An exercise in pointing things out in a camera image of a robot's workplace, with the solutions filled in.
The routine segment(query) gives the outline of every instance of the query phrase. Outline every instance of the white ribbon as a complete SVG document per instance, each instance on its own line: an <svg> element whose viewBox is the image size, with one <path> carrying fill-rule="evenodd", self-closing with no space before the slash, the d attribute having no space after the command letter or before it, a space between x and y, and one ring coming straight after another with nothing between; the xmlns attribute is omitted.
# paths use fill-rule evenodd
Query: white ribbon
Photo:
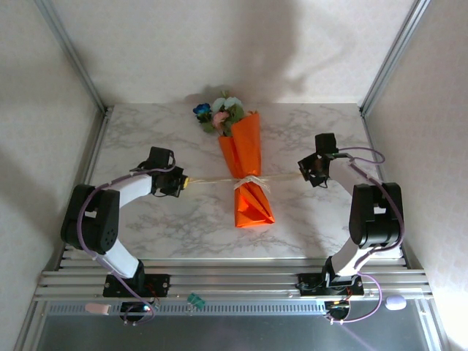
<svg viewBox="0 0 468 351"><path fill-rule="evenodd" d="M267 183L264 180L256 177L255 175L248 175L247 177L238 181L236 184L234 184L234 190L236 190L238 187L242 186L245 183L254 183L260 186L262 189L266 190L267 192L270 192L270 186L267 185Z"/></svg>

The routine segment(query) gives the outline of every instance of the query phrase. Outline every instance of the blue flower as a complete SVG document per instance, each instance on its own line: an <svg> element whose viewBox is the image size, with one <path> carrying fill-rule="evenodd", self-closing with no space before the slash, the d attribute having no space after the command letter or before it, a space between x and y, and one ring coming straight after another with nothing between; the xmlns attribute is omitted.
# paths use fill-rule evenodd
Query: blue flower
<svg viewBox="0 0 468 351"><path fill-rule="evenodd" d="M204 113L210 113L211 108L210 104L200 104L196 108L193 109L193 113L197 116L202 115Z"/></svg>

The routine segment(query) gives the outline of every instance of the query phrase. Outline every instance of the white wall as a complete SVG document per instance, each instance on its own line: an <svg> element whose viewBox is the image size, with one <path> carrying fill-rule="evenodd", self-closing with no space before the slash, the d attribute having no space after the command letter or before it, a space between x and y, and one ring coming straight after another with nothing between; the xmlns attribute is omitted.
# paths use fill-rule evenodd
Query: white wall
<svg viewBox="0 0 468 351"><path fill-rule="evenodd" d="M96 110L33 1L0 0L0 349L59 242Z"/></svg>
<svg viewBox="0 0 468 351"><path fill-rule="evenodd" d="M468 350L467 18L466 0L431 2L368 121L403 189L407 242L449 337Z"/></svg>
<svg viewBox="0 0 468 351"><path fill-rule="evenodd" d="M364 97L413 0L56 0L106 103ZM193 96L204 94L205 97Z"/></svg>

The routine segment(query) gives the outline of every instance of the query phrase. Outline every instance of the robotic arm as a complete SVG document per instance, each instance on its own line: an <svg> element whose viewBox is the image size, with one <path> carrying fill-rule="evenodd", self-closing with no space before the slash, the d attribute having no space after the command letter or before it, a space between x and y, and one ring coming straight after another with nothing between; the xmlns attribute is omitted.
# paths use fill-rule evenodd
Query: robotic arm
<svg viewBox="0 0 468 351"><path fill-rule="evenodd" d="M315 136L316 152L298 164L306 181L313 187L320 186L329 178L337 181L352 196L350 213L350 239L334 255L330 256L322 269L325 288L352 286L357 273L370 255L356 263L377 246L386 247L399 239L400 225L390 203L380 188L364 178L354 168L353 158L340 153L333 133ZM403 214L401 189L395 183L383 183L382 187ZM383 213L376 213L382 208Z"/></svg>
<svg viewBox="0 0 468 351"><path fill-rule="evenodd" d="M143 263L133 257L118 239L120 208L133 200L149 194L161 193L178 197L186 186L184 170L175 167L171 150L151 148L149 158L131 172L147 172L125 179L107 189L100 190L86 208L82 221L83 240L96 252L97 257L112 268L126 283L141 292L145 284ZM154 169L167 172L151 171ZM79 212L88 196L95 189L85 184L77 185L72 193L69 207L61 229L62 241L83 249L77 232Z"/></svg>

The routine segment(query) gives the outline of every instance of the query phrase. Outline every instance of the white marble table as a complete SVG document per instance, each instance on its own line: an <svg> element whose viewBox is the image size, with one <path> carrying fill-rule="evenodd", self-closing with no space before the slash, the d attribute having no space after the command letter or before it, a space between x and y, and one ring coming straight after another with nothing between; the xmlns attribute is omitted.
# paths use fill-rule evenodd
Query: white marble table
<svg viewBox="0 0 468 351"><path fill-rule="evenodd" d="M147 158L151 146L173 150L178 166L190 177L229 177L216 136L202 131L193 107L115 106L92 183L127 173ZM246 109L261 113L264 175L297 171L297 161L314 152L319 133L334 132L339 147L368 145L356 105L266 104ZM328 189L313 189L297 178L270 185L275 224L235 228L233 184L193 184L179 198L149 195L124 207L119 238L142 259L322 258L349 238L350 196L338 184L330 181Z"/></svg>

